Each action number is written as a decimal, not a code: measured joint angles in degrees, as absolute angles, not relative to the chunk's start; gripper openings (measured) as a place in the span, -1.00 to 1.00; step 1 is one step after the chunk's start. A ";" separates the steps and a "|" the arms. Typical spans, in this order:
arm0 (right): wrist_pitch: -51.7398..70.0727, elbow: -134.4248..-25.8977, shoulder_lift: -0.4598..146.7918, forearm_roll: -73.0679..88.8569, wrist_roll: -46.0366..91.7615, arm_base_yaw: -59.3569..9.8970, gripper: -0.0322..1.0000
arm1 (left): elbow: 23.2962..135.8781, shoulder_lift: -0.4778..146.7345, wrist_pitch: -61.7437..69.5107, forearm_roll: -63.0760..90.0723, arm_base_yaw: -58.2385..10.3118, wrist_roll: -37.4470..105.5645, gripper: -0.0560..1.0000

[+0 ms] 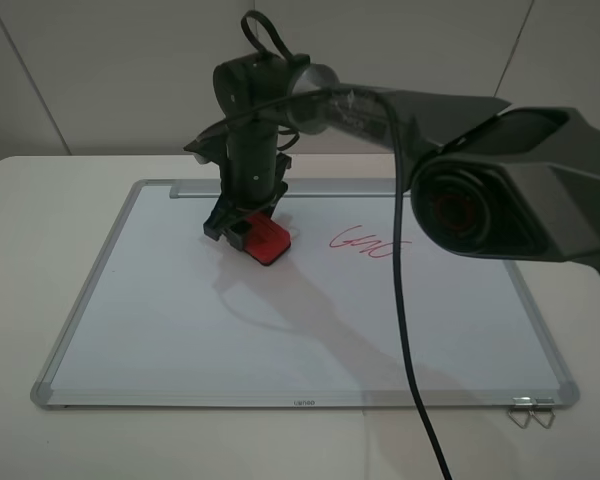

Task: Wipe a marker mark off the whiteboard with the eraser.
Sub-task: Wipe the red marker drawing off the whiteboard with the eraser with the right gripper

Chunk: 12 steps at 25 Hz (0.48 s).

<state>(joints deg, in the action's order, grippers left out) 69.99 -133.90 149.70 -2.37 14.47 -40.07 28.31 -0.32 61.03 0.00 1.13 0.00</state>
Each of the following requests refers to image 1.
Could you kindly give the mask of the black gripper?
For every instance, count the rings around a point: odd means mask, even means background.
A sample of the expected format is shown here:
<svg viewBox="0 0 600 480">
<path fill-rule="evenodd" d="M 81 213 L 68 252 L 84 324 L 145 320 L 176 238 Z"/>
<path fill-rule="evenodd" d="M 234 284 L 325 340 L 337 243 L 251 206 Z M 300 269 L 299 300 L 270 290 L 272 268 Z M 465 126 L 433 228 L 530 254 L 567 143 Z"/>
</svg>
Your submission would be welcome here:
<svg viewBox="0 0 600 480">
<path fill-rule="evenodd" d="M 252 228 L 247 219 L 273 214 L 287 191 L 283 178 L 291 162 L 278 150 L 278 136 L 278 126 L 269 122 L 213 125 L 184 147 L 198 163 L 219 168 L 220 197 L 203 223 L 213 241 L 227 229 L 230 246 L 244 250 Z"/>
</svg>

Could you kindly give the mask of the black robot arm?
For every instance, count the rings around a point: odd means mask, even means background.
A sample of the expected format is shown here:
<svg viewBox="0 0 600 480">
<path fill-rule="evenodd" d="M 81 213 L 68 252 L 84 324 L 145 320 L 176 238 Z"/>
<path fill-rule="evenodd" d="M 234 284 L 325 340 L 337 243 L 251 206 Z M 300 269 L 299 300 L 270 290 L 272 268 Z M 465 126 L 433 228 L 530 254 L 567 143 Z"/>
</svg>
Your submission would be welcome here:
<svg viewBox="0 0 600 480">
<path fill-rule="evenodd" d="M 393 153 L 399 190 L 444 250 L 600 275 L 600 130 L 576 109 L 346 84 L 304 54 L 225 62 L 213 87 L 224 118 L 187 146 L 220 170 L 212 238 L 285 193 L 281 133 L 334 129 Z"/>
</svg>

